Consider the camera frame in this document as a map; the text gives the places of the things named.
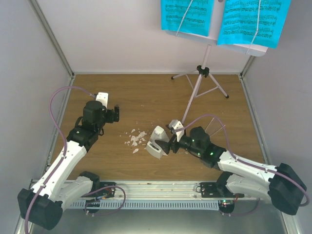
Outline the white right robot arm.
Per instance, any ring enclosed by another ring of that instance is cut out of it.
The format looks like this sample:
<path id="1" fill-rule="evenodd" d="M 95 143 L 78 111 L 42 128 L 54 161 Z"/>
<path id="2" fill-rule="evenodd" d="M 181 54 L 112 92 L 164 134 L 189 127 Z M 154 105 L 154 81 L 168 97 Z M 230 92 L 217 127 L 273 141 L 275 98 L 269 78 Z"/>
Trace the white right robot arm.
<path id="1" fill-rule="evenodd" d="M 210 136 L 202 127 L 185 131 L 170 129 L 168 137 L 165 130 L 157 126 L 152 140 L 168 154 L 184 149 L 211 169 L 222 172 L 216 182 L 216 193 L 220 197 L 230 194 L 244 194 L 269 201 L 279 211 L 296 215 L 298 208 L 309 204 L 307 187 L 291 166 L 261 164 L 239 157 L 229 150 L 210 141 Z"/>

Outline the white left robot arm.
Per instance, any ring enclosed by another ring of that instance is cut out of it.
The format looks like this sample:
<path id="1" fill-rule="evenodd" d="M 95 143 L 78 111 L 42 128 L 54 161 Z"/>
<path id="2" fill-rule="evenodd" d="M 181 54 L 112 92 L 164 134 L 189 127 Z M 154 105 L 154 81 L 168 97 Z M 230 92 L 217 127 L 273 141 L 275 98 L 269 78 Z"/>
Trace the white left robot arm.
<path id="1" fill-rule="evenodd" d="M 82 196 L 100 195 L 99 176 L 84 171 L 77 179 L 64 186 L 77 163 L 104 134 L 106 123 L 119 121 L 119 106 L 107 109 L 102 102 L 92 100 L 85 104 L 83 115 L 65 140 L 65 146 L 51 167 L 30 189 L 21 189 L 18 204 L 21 217 L 46 230 L 59 223 L 63 212 Z"/>

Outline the white metronome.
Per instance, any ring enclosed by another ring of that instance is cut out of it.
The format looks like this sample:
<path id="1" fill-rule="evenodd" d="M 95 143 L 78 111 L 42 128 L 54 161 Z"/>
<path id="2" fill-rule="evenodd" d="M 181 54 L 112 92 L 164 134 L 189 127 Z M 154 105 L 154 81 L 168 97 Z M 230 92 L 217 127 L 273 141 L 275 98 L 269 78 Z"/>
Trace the white metronome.
<path id="1" fill-rule="evenodd" d="M 166 153 L 164 153 L 161 147 L 156 143 L 156 140 L 161 140 L 165 142 L 169 141 L 168 135 L 166 134 L 165 130 L 160 126 L 156 126 L 152 131 L 151 137 L 146 145 L 146 150 L 153 157 L 161 159 L 161 157 L 163 155 L 166 155 Z"/>

